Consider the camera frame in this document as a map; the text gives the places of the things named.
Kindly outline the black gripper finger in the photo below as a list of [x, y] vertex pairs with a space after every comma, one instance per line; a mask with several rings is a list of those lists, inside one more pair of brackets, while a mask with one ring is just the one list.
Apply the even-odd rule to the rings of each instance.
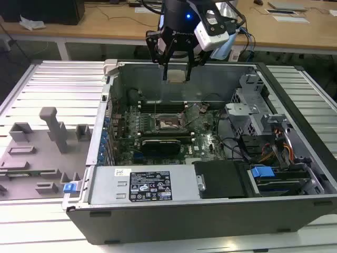
[[172, 30], [147, 31], [145, 36], [152, 62], [164, 66], [163, 81], [167, 80], [168, 63], [174, 53], [173, 39]]
[[190, 80], [192, 68], [203, 66], [210, 57], [210, 51], [204, 51], [196, 38], [188, 39], [185, 43], [188, 63], [186, 69], [186, 81]]

